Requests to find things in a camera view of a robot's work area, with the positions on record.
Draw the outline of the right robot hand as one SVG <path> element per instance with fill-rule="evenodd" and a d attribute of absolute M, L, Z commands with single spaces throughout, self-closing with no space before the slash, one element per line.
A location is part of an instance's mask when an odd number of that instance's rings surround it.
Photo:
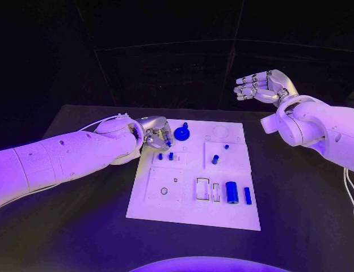
<path fill-rule="evenodd" d="M 256 99 L 276 107 L 300 95 L 289 77 L 279 70 L 269 70 L 239 78 L 235 93 L 239 101 Z"/>

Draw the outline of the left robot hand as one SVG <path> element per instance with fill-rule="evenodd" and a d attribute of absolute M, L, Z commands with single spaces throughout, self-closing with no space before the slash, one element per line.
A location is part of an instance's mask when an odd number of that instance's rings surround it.
<path fill-rule="evenodd" d="M 136 120 L 145 134 L 145 144 L 162 151 L 171 149 L 175 139 L 167 117 L 149 116 Z"/>

